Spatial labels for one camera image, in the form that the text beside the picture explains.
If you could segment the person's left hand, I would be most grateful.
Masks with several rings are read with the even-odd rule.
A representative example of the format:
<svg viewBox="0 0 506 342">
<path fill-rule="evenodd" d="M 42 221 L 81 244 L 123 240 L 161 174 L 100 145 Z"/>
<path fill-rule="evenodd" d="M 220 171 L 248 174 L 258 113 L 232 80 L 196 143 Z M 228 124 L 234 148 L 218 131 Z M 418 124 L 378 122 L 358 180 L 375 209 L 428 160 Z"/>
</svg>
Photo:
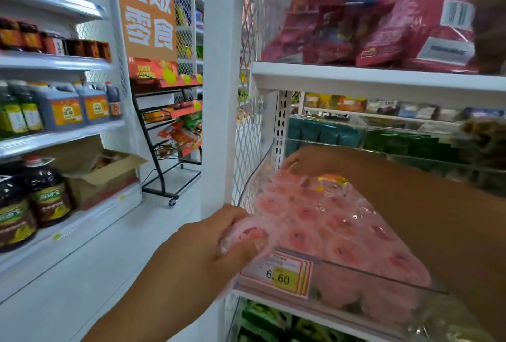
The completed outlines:
<svg viewBox="0 0 506 342">
<path fill-rule="evenodd" d="M 268 238 L 265 256 L 277 241 L 272 224 L 249 215 L 244 209 L 231 204 L 199 222 L 183 225 L 158 251 L 162 267 L 157 277 L 162 287 L 171 291 L 170 301 L 211 303 L 223 294 L 239 273 L 223 273 L 222 256 L 233 245 L 246 238 Z"/>
</svg>

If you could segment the person's right hand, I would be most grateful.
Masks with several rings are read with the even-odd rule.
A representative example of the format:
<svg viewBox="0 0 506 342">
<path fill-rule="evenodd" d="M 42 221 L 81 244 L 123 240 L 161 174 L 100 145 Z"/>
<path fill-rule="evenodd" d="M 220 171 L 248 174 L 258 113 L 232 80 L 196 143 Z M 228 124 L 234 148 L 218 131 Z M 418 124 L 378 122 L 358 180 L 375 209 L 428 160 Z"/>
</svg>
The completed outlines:
<svg viewBox="0 0 506 342">
<path fill-rule="evenodd" d="M 347 147 L 307 146 L 294 153 L 310 153 L 313 156 L 313 175 L 305 175 L 307 177 L 326 174 L 345 177 L 359 151 Z"/>
</svg>

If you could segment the bag of pink jelly cups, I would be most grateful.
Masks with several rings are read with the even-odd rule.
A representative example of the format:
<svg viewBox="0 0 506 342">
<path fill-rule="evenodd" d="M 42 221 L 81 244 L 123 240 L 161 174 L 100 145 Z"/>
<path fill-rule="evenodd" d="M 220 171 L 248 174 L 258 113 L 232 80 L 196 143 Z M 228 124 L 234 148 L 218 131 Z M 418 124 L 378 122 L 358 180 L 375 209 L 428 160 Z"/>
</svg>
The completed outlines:
<svg viewBox="0 0 506 342">
<path fill-rule="evenodd" d="M 332 175 L 308 178 L 276 171 L 261 179 L 253 215 L 233 224 L 220 240 L 224 255 L 244 239 L 316 257 L 417 287 L 430 287 L 425 266 L 369 202 Z"/>
</svg>

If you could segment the white perforated shelf upright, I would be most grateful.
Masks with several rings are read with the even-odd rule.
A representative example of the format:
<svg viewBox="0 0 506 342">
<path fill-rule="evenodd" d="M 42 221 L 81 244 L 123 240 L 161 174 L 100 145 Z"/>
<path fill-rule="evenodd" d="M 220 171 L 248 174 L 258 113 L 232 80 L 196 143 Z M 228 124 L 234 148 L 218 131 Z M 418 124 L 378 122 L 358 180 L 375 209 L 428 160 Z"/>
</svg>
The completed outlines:
<svg viewBox="0 0 506 342">
<path fill-rule="evenodd" d="M 275 130 L 272 163 L 275 170 L 279 169 L 285 158 L 286 139 L 288 136 L 289 119 L 292 112 L 293 92 L 280 90 L 277 95 L 275 114 Z"/>
</svg>

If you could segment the yellow white price tag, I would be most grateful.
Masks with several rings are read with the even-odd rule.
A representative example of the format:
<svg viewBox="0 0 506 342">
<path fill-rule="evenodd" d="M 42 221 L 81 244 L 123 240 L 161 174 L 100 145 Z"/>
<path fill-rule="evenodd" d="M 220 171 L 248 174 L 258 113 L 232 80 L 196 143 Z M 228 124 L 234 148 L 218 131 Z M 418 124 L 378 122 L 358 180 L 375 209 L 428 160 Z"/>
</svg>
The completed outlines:
<svg viewBox="0 0 506 342">
<path fill-rule="evenodd" d="M 274 251 L 251 262 L 239 276 L 283 293 L 308 299 L 314 263 L 311 260 Z"/>
</svg>

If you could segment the pile of green striped packets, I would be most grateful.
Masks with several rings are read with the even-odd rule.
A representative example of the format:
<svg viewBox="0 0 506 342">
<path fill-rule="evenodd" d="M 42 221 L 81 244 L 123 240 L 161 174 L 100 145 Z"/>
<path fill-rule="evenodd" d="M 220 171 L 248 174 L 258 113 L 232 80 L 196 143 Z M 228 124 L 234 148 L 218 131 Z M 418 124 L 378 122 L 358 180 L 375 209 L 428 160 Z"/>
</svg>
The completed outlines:
<svg viewBox="0 0 506 342">
<path fill-rule="evenodd" d="M 316 322 L 240 299 L 227 342 L 368 342 Z"/>
</svg>

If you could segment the white shelf column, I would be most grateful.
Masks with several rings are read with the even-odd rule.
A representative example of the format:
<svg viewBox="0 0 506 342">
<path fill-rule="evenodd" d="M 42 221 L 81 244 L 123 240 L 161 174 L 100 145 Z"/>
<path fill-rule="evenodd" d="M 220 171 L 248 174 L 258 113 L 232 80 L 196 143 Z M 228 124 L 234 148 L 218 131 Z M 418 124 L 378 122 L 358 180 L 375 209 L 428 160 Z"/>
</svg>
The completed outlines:
<svg viewBox="0 0 506 342">
<path fill-rule="evenodd" d="M 201 218 L 232 202 L 244 0 L 205 0 Z"/>
</svg>

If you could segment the white shelf board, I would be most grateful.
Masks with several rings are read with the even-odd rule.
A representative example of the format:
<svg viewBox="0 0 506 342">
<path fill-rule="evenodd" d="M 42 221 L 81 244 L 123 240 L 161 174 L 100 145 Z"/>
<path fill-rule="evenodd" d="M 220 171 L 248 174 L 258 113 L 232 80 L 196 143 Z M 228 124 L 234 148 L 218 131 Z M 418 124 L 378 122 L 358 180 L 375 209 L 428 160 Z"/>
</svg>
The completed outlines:
<svg viewBox="0 0 506 342">
<path fill-rule="evenodd" d="M 506 76 L 254 62 L 250 85 L 273 90 L 506 110 Z"/>
</svg>

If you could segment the pile of dark red packets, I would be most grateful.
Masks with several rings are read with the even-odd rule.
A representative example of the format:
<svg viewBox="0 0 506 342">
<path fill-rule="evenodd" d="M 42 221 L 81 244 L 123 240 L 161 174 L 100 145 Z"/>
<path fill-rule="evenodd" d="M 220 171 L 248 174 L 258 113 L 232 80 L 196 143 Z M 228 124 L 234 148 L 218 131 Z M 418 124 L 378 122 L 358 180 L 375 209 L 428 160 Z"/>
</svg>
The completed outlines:
<svg viewBox="0 0 506 342">
<path fill-rule="evenodd" d="M 263 62 L 350 63 L 356 6 L 351 0 L 275 0 L 279 26 L 261 53 Z"/>
</svg>

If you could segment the small dark bottle orange label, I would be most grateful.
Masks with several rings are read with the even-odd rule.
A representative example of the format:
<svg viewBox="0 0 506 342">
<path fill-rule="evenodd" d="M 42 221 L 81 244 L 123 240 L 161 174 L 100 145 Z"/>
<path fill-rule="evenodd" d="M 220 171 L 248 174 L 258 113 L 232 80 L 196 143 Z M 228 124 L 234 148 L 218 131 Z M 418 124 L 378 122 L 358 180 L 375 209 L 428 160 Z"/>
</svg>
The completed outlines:
<svg viewBox="0 0 506 342">
<path fill-rule="evenodd" d="M 123 118 L 123 109 L 119 88 L 110 81 L 107 81 L 105 82 L 105 90 L 111 119 L 121 120 Z"/>
</svg>

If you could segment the dark oil bottle red cap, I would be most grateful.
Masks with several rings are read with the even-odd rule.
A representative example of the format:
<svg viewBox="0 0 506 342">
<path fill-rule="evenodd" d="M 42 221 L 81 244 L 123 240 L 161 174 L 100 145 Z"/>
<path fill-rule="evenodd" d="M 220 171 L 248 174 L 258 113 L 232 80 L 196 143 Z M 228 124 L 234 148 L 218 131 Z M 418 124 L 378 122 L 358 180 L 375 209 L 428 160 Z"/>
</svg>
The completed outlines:
<svg viewBox="0 0 506 342">
<path fill-rule="evenodd" d="M 67 220 L 73 211 L 65 179 L 53 161 L 38 155 L 24 158 L 23 182 L 40 228 Z"/>
</svg>

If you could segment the white shelving unit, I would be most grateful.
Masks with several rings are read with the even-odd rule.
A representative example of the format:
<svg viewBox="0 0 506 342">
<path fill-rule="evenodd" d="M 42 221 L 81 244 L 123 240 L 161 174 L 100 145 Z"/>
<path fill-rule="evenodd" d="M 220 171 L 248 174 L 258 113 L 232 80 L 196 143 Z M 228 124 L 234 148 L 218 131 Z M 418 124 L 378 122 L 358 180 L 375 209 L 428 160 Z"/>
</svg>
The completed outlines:
<svg viewBox="0 0 506 342">
<path fill-rule="evenodd" d="M 110 81 L 120 90 L 123 118 L 76 130 L 0 136 L 0 163 L 19 161 L 54 145 L 99 135 L 106 149 L 137 154 L 134 145 L 134 108 L 128 81 L 127 57 L 118 0 L 0 0 L 0 16 L 38 25 L 66 38 L 92 39 L 110 44 L 112 63 L 88 57 L 0 51 L 0 80 L 27 83 L 81 82 L 105 90 Z M 40 228 L 27 244 L 0 254 L 0 306 L 13 311 L 22 306 L 59 304 L 58 295 L 71 298 L 71 289 L 87 288 L 88 262 L 79 262 L 83 246 L 97 246 L 98 237 L 142 202 L 140 182 L 132 184 L 89 209 L 73 211 L 67 220 Z M 79 268 L 84 266 L 85 274 Z"/>
</svg>

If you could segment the dark oil bottle green label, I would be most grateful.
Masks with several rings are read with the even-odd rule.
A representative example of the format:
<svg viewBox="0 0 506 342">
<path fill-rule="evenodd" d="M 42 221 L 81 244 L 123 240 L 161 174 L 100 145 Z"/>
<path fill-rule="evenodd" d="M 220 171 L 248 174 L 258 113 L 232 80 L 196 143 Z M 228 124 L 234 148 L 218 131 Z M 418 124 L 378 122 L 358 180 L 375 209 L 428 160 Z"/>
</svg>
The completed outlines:
<svg viewBox="0 0 506 342">
<path fill-rule="evenodd" d="M 21 163 L 0 163 L 0 254 L 29 243 L 37 231 Z"/>
</svg>

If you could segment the green oil bottle yellow label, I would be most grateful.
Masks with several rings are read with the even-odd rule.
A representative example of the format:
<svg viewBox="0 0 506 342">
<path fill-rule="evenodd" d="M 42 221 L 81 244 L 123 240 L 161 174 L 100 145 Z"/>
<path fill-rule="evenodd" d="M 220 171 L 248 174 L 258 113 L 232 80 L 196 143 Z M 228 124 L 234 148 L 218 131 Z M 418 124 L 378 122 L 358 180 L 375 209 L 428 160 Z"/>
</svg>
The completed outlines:
<svg viewBox="0 0 506 342">
<path fill-rule="evenodd" d="M 8 84 L 0 80 L 0 136 L 12 138 L 28 134 L 21 106 L 9 91 Z"/>
<path fill-rule="evenodd" d="M 28 130 L 33 134 L 43 133 L 45 126 L 40 114 L 38 101 L 28 87 L 28 83 L 23 80 L 11 79 L 7 81 L 7 84 L 10 94 L 16 97 L 21 107 Z"/>
</svg>

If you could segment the row of brown jars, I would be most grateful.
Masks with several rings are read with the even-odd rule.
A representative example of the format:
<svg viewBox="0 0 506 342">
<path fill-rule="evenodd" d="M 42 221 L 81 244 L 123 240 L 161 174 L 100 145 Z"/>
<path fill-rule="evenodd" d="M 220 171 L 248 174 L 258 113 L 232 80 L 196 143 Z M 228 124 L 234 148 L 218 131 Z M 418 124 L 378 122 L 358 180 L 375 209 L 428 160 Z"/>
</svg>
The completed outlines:
<svg viewBox="0 0 506 342">
<path fill-rule="evenodd" d="M 56 32 L 42 30 L 36 24 L 2 16 L 0 16 L 0 51 L 88 57 L 112 63 L 112 52 L 108 42 L 66 38 Z"/>
</svg>

